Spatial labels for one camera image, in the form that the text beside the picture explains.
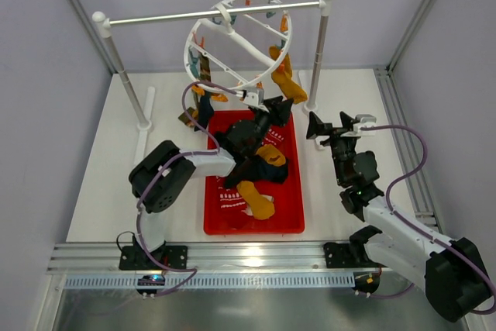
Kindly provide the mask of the yellow sock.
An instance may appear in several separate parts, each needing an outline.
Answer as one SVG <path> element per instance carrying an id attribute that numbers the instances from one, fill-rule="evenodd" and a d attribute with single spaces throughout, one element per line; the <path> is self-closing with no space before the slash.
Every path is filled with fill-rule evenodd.
<path id="1" fill-rule="evenodd" d="M 291 58 L 287 53 L 281 64 L 271 73 L 272 81 L 279 87 L 286 98 L 297 105 L 308 100 L 307 93 L 293 80 Z"/>

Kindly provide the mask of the navy teal sock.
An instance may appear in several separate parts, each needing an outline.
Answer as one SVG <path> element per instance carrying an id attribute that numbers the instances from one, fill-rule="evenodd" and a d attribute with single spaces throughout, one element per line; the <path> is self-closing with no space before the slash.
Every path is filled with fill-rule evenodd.
<path id="1" fill-rule="evenodd" d="M 282 165 L 275 165 L 269 164 L 263 158 L 257 158 L 255 165 L 255 172 L 253 176 L 255 181 L 269 181 L 272 183 L 283 184 L 288 178 L 288 162 L 285 162 Z"/>

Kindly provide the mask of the navy blue sock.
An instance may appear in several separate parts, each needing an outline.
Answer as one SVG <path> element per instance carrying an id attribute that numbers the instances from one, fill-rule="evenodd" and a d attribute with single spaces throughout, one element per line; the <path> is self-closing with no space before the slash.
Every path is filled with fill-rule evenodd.
<path id="1" fill-rule="evenodd" d="M 204 129 L 207 129 L 208 123 L 215 112 L 211 104 L 211 96 L 211 93 L 207 91 L 199 99 L 197 123 Z"/>

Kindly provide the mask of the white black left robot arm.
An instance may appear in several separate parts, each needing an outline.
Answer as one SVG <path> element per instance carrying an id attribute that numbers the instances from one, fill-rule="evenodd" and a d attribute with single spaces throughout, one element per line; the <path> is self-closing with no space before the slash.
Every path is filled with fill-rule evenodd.
<path id="1" fill-rule="evenodd" d="M 252 119 L 241 119 L 212 134 L 211 150 L 181 150 L 165 140 L 129 174 L 137 199 L 136 241 L 152 253 L 165 242 L 158 215 L 170 208 L 193 178 L 220 177 L 225 188 L 255 181 L 282 184 L 289 175 L 287 158 L 264 141 L 273 127 L 286 126 L 293 99 L 278 96 L 253 108 Z"/>

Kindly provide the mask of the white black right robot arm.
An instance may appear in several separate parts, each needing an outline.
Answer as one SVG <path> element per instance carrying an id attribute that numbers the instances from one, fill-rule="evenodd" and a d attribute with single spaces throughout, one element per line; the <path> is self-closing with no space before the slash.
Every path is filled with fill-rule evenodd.
<path id="1" fill-rule="evenodd" d="M 379 129 L 374 116 L 345 112 L 341 125 L 308 117 L 306 137 L 329 147 L 342 188 L 343 207 L 366 227 L 350 236 L 350 252 L 358 264 L 381 264 L 396 271 L 425 294 L 434 310 L 449 322 L 468 313 L 490 315 L 494 307 L 479 307 L 495 297 L 477 246 L 467 238 L 454 240 L 403 214 L 392 203 L 391 189 L 380 190 L 377 160 L 370 150 L 357 152 L 357 140 Z"/>

